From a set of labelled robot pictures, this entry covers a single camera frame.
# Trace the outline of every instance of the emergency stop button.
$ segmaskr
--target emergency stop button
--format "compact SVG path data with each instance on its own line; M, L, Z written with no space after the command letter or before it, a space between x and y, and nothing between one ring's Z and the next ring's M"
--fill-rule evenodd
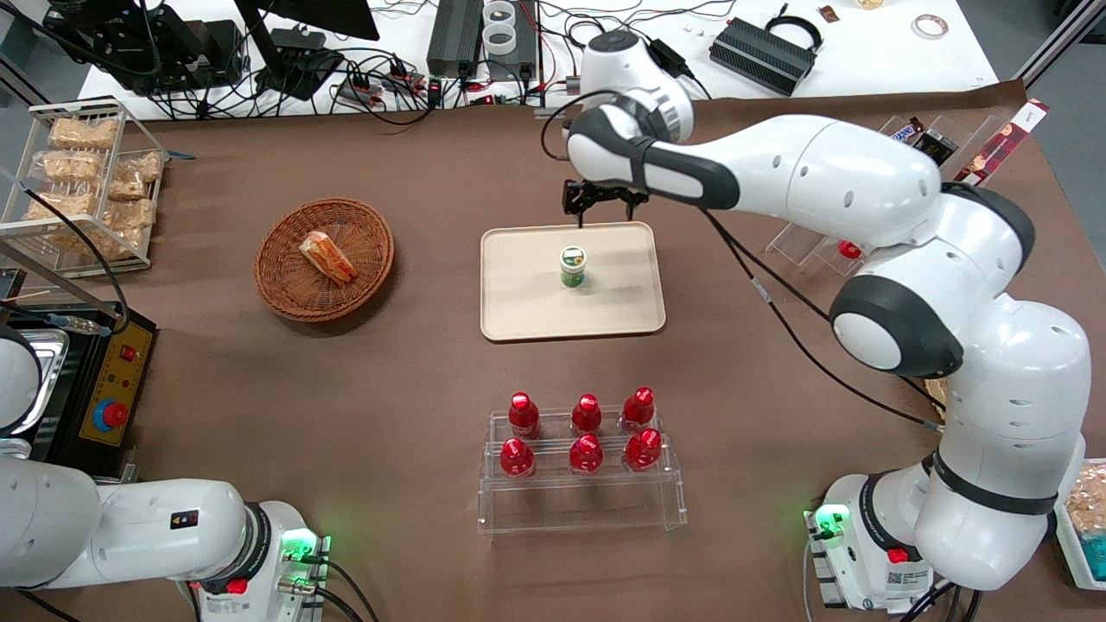
M127 423L127 405L115 400L104 400L96 404L92 413L92 423L100 432L111 432Z

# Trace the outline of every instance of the red button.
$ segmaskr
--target red button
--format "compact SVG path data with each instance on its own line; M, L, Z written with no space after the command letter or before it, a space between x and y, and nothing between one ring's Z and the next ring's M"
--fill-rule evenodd
M104 423L111 427L119 427L127 423L127 405L113 402L104 408Z
M839 252L845 259L859 259L860 255L863 255L860 247L848 240L841 240L837 242L837 252Z
M891 563L905 563L910 561L910 554L902 549L891 549L887 551L887 561Z

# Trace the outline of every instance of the red bottle cap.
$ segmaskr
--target red bottle cap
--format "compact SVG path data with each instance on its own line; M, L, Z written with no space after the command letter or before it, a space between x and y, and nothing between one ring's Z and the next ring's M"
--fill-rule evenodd
M582 432L595 432L603 422L599 401L591 393L580 396L580 403L572 410L572 425Z
M499 455L499 466L511 477L528 477L534 473L534 450L518 438L508 438Z
M648 386L643 386L634 392L634 402L637 402L638 406L651 406L653 405L653 390Z
M660 458L662 438L656 428L647 427L630 436L626 443L626 462L630 468L640 470Z
M626 403L623 404L623 419L620 423L623 432L634 432L634 427L627 427L628 422L633 426L643 426L653 419L653 390L648 386L643 386L630 395Z
M507 412L507 418L513 426L530 427L538 423L538 406L529 395L520 391L511 397L511 408Z
M848 240L841 240L837 242L837 252L842 255L845 259L859 259L862 255L860 247Z
M603 447L594 434L585 434L568 449L568 464L575 471L595 473L603 464Z

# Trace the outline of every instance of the acrylic stand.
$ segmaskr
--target acrylic stand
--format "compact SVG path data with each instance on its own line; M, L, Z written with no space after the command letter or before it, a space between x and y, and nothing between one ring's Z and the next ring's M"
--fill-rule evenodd
M884 126L879 129L880 134L885 136L891 136L909 123L899 116L893 116ZM945 160L938 170L941 173L942 182L951 182L957 173L961 168L967 166L975 154L980 152L983 145L994 136L994 133L1002 128L1005 124L1001 118L991 115L987 117L974 133L970 133L963 127L957 125L954 122L946 116L938 116L929 124L929 128L935 132L940 133L942 136L949 138L957 145L956 153L953 153L949 159ZM905 144L912 145L920 134L911 136ZM816 257L822 260L823 263L833 268L835 272L842 276L852 274L856 269L858 269L864 263L864 256L858 259L849 259L841 253L837 249L837 242L839 240L823 236L817 231L812 231L800 227L799 225L787 224L786 227L776 235L775 238L769 242L764 252L779 252L780 255L786 257L792 263L796 266L804 266L812 257Z
M591 475L568 468L568 448L576 437L570 428L572 411L543 411L542 435L526 444L534 450L536 471L523 479L508 477L499 465L503 442L512 436L507 412L491 413L488 442L480 467L480 533L594 531L687 523L684 480L670 438L655 416L650 425L664 435L660 459L643 473L622 464L628 435L618 431L620 405L603 406L603 425L596 436L603 447L603 466Z

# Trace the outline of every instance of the brown tablecloth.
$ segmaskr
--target brown tablecloth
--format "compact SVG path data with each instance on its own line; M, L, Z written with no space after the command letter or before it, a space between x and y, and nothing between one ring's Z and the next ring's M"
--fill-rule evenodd
M697 106L695 141L787 112L876 128L893 114L946 114L974 127L1022 102L1012 84L964 94L718 101ZM167 147L198 159L170 167L153 269L123 279L132 305L160 326L135 419L142 475L222 479L247 498L291 502L334 536L334 559L387 622L801 620L801 511L837 477L916 462L937 437L815 370L703 218L662 199L639 210L656 235L668 311L660 333L486 341L480 236L567 221L561 183L573 170L542 155L538 129L529 110L514 107L435 113L404 132L367 116L154 124ZM1064 309L1094 344L1084 434L1089 455L1106 455L1103 270L1033 139L990 187L1037 226L1037 247L1011 293ZM387 218L395 272L355 321L291 325L255 296L251 261L276 219L327 196L365 201ZM620 214L612 204L588 216ZM783 226L721 218L757 249ZM843 282L825 269L812 274L780 257L770 261L824 307ZM852 361L824 323L764 282L845 379L935 416L897 380ZM656 390L682 463L686 527L494 543L477 533L489 411L519 390L554 407L585 391L615 402L641 384ZM979 620L1100 620L1106 594L1077 591L1063 576L1042 547L1010 584L987 594ZM42 595L85 622L189 620L168 581ZM823 610L816 587L812 598L816 620L885 619ZM10 591L0 594L0 618L50 619Z

